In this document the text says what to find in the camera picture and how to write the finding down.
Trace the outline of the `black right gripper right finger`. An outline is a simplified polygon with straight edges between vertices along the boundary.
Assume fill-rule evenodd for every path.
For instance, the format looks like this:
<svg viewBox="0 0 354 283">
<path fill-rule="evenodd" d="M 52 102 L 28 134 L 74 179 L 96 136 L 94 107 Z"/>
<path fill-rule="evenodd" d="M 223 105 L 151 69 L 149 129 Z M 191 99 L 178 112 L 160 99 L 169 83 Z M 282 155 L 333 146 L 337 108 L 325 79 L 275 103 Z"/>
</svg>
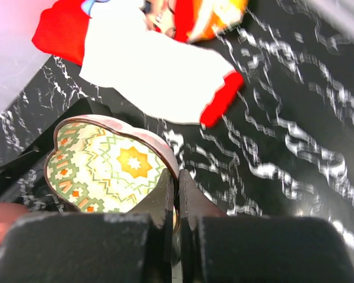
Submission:
<svg viewBox="0 0 354 283">
<path fill-rule="evenodd" d="M 345 243 L 319 218 L 228 216 L 179 174 L 183 282 L 354 282 Z"/>
</svg>

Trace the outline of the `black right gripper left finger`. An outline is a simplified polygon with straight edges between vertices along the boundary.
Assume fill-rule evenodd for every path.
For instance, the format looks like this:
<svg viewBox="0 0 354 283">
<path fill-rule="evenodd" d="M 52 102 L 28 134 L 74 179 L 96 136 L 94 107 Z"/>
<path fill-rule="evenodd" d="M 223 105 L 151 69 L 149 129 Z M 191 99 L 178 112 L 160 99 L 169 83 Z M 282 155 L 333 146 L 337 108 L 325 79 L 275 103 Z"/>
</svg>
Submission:
<svg viewBox="0 0 354 283">
<path fill-rule="evenodd" d="M 0 282 L 171 282 L 174 182 L 127 213 L 33 212 L 0 246 Z"/>
</svg>

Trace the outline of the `flower-shaped patterned dish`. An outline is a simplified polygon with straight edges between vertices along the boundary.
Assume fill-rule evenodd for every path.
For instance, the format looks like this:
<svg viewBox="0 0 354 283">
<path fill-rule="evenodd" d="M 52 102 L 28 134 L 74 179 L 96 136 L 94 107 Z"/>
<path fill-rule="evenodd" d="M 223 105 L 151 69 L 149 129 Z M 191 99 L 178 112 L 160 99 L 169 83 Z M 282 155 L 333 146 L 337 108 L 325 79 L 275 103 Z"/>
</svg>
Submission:
<svg viewBox="0 0 354 283">
<path fill-rule="evenodd" d="M 98 114 L 61 121 L 44 165 L 47 185 L 75 210 L 128 212 L 179 166 L 167 142 L 151 131 Z"/>
</svg>

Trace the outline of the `pink ceramic mug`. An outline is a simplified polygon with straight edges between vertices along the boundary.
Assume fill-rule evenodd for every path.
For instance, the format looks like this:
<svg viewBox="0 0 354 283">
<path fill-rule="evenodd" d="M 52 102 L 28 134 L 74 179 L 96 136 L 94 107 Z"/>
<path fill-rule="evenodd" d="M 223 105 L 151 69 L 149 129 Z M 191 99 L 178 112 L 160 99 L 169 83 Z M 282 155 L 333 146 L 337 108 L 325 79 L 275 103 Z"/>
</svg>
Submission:
<svg viewBox="0 0 354 283">
<path fill-rule="evenodd" d="M 27 213 L 29 210 L 24 205 L 0 202 L 0 244 L 12 224 Z"/>
</svg>

